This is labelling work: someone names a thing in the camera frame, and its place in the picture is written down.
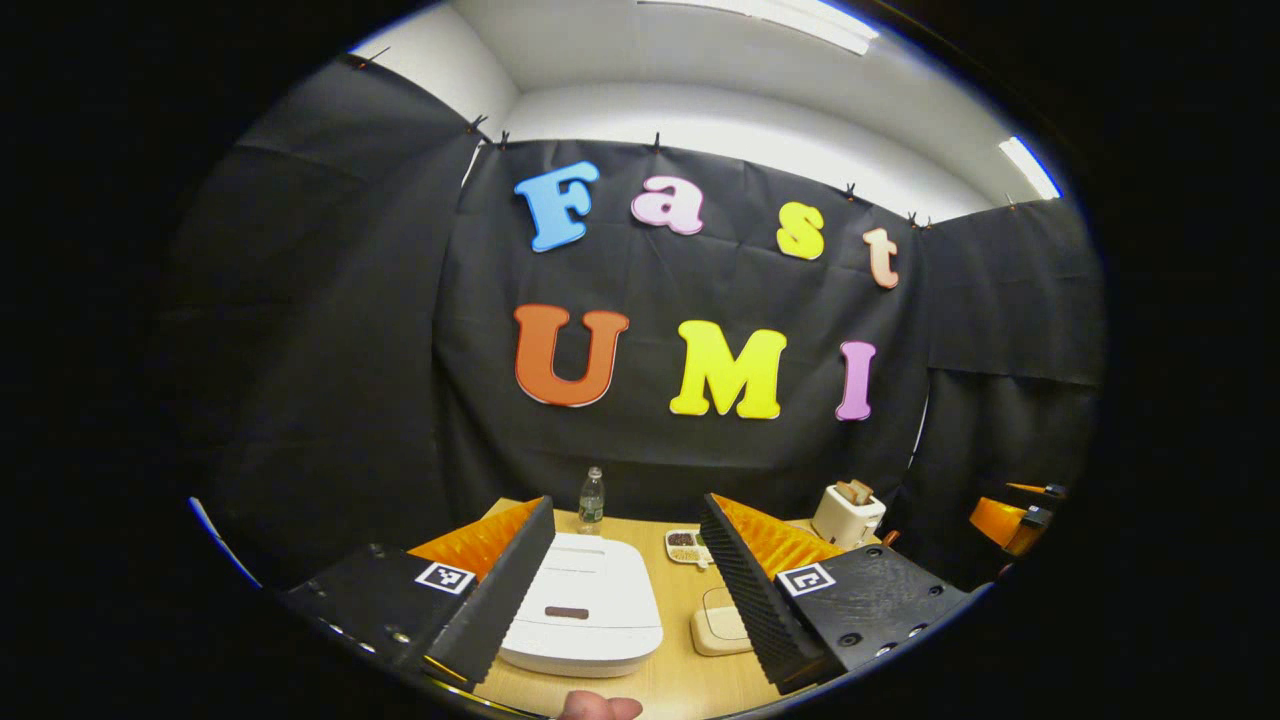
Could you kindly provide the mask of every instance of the letter m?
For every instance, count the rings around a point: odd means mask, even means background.
[[[680,324],[680,337],[685,338],[689,350],[684,384],[671,401],[672,413],[705,415],[710,407],[703,395],[707,386],[710,386],[716,411],[721,415],[728,413],[739,393],[742,393],[737,404],[740,418],[772,420],[782,413],[777,400],[778,361],[787,346],[786,336],[777,331],[755,331],[736,359],[716,323],[686,320]]]

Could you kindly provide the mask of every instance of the black cloth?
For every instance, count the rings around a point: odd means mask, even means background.
[[[192,495],[269,585],[453,523],[429,378],[467,124],[335,60],[236,143],[174,243],[155,391]]]
[[[972,523],[1006,483],[1070,489],[1084,471],[1105,369],[1103,275],[1062,200],[925,231],[929,404],[882,534],[961,589],[1014,560]]]
[[[513,187],[581,160],[586,234],[535,254],[532,217]],[[631,215],[652,176],[675,176],[704,193],[701,232],[682,236]],[[799,201],[824,219],[815,260],[782,254],[778,209]],[[896,242],[897,287],[869,272],[863,233]],[[822,488],[859,478],[891,496],[910,457],[925,398],[927,324],[919,232],[901,218],[788,173],[678,149],[588,141],[481,149],[445,255],[435,316],[443,461],[465,479],[457,502],[483,512],[499,495],[550,495],[575,509],[586,470],[604,471],[605,514],[695,521],[698,497],[717,492],[783,518],[809,516]],[[561,407],[524,393],[515,377],[517,306],[568,310],[556,370],[577,379],[589,331],[581,318],[609,310],[630,318],[618,338],[613,384],[598,402]],[[781,415],[744,419],[714,407],[675,415],[685,320],[717,323],[737,354],[762,328],[787,337],[778,370]],[[861,421],[835,416],[845,386],[840,345],[876,346]]]

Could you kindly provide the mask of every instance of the small plate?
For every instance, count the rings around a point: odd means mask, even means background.
[[[667,557],[676,562],[698,565],[699,561],[714,565],[712,552],[707,550],[701,533],[694,530],[667,530],[663,538],[667,547]]]

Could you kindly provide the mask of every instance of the orange letter u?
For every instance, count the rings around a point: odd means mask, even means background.
[[[568,324],[568,310],[553,305],[516,307],[520,340],[516,343],[516,382],[530,397],[547,405],[581,407],[604,397],[613,382],[613,357],[618,336],[631,320],[618,313],[593,310],[582,315],[591,331],[586,373],[576,382],[556,375],[556,337]]]

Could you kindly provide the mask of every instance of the wooden table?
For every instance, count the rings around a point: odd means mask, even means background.
[[[513,505],[517,502],[502,498],[485,516]],[[554,515],[556,532],[576,532],[577,514],[556,510]],[[808,520],[790,523],[813,532]],[[602,537],[640,551],[658,601],[662,644],[640,670],[622,678],[564,678],[524,670],[498,657],[485,682],[476,685],[475,694],[556,717],[568,691],[586,689],[604,697],[634,697],[644,705],[641,717],[664,720],[717,717],[781,698],[777,688],[765,679],[754,652],[707,657],[694,650],[689,620],[701,607],[703,593],[724,587],[724,580],[716,565],[699,570],[696,565],[678,564],[667,557],[663,536],[673,529],[698,529],[698,525],[623,520],[608,515],[602,520]]]

